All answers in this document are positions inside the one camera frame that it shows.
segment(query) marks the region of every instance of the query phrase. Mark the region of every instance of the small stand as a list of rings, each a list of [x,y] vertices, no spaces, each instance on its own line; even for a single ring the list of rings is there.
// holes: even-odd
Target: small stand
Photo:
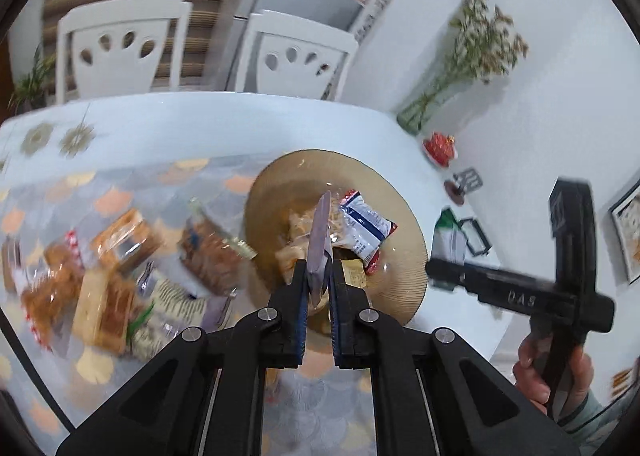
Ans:
[[[453,174],[453,180],[447,180],[444,183],[444,189],[447,191],[451,201],[458,206],[465,202],[465,194],[477,191],[482,187],[482,178],[478,172],[470,167],[464,171]]]

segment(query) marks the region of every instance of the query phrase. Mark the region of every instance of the white tablecloth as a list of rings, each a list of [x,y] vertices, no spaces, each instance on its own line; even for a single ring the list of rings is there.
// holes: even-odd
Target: white tablecloth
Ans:
[[[49,143],[32,156],[20,146],[29,129],[54,126]],[[89,148],[67,157],[60,141],[80,123],[93,126]],[[84,171],[197,157],[297,149],[327,149],[353,157],[386,178],[409,204],[431,250],[434,225],[451,205],[442,177],[417,142],[384,113],[332,102],[249,93],[180,92],[73,102],[10,119],[0,127],[0,191]],[[468,206],[457,217],[473,215]],[[481,262],[498,265],[495,255]],[[452,328],[486,359],[511,320],[464,290],[427,289],[409,326]]]

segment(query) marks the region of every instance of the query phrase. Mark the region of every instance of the metal screw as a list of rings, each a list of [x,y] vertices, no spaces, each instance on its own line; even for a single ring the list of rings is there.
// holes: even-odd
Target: metal screw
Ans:
[[[380,314],[373,308],[361,310],[358,315],[364,322],[375,322],[378,320],[378,317],[380,317]]]
[[[193,342],[198,340],[202,335],[200,328],[190,326],[182,332],[182,338],[187,342]]]
[[[258,318],[263,321],[273,321],[278,316],[278,310],[275,308],[260,308],[258,310]]]
[[[455,338],[456,334],[454,334],[449,328],[439,328],[436,330],[436,339],[443,344],[449,344],[450,342],[453,342],[453,339]]]

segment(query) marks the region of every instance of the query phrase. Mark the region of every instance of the round placemat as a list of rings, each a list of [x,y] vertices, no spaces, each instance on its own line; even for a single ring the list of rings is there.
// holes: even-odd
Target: round placemat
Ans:
[[[313,207],[323,192],[360,191],[365,202],[398,229],[380,249],[377,271],[367,277],[374,308],[406,324],[416,313],[427,288],[427,248],[414,214],[398,191],[359,160],[320,149],[304,149],[270,163],[256,178],[244,208],[246,240],[258,252],[255,266],[265,289],[254,289],[263,301],[267,290],[284,284],[274,253],[289,234],[289,211]]]

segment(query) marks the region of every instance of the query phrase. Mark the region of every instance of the white wall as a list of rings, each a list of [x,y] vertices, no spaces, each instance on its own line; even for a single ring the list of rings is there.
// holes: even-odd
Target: white wall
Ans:
[[[395,0],[358,56],[345,102],[393,110],[430,64],[460,0]],[[588,179],[598,218],[598,289],[615,297],[612,333],[592,334],[594,389],[640,354],[640,285],[623,282],[607,210],[640,178],[640,46],[610,0],[491,0],[514,17],[531,51],[510,78],[474,86],[434,117],[456,135],[453,169],[476,167],[471,197],[507,267],[554,275],[547,200],[558,176]],[[501,349],[527,331],[514,321]]]
[[[42,42],[44,1],[29,0],[9,29],[9,58],[14,83],[33,67],[33,57]]]

